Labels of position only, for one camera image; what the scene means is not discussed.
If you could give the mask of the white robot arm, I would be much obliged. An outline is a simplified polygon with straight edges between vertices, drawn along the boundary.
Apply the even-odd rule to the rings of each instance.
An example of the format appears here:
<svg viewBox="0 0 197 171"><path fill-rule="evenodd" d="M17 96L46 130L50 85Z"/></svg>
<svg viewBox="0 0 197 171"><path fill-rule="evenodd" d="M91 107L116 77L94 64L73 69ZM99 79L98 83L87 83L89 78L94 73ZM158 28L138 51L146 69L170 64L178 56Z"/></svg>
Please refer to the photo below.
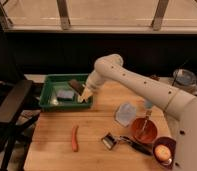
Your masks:
<svg viewBox="0 0 197 171"><path fill-rule="evenodd" d="M122 67L118 54L98 58L88 76L82 100L93 95L106 80L117 81L179 121L173 171L197 171L197 96Z"/></svg>

